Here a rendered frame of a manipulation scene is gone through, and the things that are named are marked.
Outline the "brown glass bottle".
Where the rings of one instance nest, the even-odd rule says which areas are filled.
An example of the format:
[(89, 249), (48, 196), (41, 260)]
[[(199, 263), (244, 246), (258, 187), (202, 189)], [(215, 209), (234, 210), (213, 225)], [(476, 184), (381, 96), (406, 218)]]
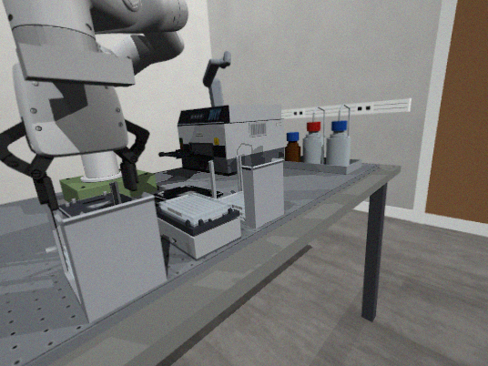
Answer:
[(285, 161), (300, 162), (300, 146), (285, 147)]

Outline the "white plastic bottle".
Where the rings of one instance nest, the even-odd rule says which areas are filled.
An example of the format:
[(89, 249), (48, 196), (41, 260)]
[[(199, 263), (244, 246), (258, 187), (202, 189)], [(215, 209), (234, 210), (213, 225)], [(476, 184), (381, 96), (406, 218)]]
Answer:
[(303, 138), (302, 163), (324, 164), (324, 137)]

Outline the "blue bottle cap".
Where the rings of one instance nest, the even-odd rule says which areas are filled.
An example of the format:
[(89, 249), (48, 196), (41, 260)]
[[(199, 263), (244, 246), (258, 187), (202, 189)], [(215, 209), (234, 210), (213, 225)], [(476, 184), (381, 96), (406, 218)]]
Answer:
[(347, 128), (347, 121), (332, 121), (331, 129), (344, 129)]
[(299, 139), (299, 132), (290, 132), (290, 133), (287, 133), (287, 139), (288, 140)]

